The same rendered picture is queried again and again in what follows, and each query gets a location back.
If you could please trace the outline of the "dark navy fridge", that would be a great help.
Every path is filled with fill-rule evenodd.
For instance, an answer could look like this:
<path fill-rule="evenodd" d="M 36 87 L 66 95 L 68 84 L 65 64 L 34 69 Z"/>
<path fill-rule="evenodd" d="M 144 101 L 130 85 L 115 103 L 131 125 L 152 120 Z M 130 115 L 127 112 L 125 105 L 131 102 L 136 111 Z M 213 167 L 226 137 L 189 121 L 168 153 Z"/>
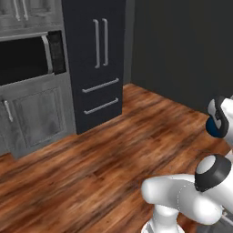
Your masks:
<path fill-rule="evenodd" d="M 122 114 L 126 0 L 62 0 L 76 132 Z"/>

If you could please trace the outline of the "grey cupboard run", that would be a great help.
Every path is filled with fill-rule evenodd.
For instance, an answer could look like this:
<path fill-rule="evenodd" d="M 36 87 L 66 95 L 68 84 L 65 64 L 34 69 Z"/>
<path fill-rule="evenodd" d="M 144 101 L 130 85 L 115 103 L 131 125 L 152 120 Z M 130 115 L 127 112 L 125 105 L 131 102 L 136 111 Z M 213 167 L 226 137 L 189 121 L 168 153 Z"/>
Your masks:
<path fill-rule="evenodd" d="M 66 72 L 0 86 L 0 156 L 24 157 L 76 132 L 62 0 L 0 0 L 0 40 L 61 31 Z"/>

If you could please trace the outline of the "black microwave oven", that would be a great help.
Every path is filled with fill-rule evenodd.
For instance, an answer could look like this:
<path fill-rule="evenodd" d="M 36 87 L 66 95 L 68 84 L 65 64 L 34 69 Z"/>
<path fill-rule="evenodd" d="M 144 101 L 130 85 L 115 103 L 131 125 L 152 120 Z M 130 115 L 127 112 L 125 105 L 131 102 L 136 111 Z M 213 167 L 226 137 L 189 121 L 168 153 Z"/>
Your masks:
<path fill-rule="evenodd" d="M 61 31 L 0 40 L 0 86 L 65 72 Z"/>

